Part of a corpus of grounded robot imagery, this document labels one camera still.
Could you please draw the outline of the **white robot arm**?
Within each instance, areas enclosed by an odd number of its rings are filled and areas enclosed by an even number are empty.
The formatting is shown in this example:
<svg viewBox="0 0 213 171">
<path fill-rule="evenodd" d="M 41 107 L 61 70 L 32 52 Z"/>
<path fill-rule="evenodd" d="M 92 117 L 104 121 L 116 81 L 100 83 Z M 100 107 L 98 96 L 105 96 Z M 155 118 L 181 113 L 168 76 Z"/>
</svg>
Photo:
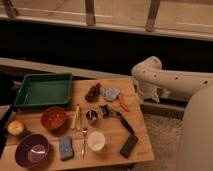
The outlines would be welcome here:
<svg viewBox="0 0 213 171">
<path fill-rule="evenodd" d="M 141 98 L 159 101 L 157 88 L 187 102 L 184 110 L 176 171 L 213 171 L 213 73 L 164 70 L 150 56 L 131 69 Z"/>
</svg>

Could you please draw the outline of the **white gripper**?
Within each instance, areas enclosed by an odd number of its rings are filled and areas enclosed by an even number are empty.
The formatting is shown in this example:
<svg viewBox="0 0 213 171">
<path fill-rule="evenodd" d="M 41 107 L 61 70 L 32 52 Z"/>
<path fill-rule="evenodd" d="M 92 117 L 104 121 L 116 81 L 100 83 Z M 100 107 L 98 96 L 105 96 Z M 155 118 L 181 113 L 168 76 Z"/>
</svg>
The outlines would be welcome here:
<svg viewBox="0 0 213 171">
<path fill-rule="evenodd" d="M 156 103 L 160 102 L 157 86 L 142 80 L 136 80 L 135 84 L 141 102 L 144 102 L 145 99 L 151 99 Z"/>
</svg>

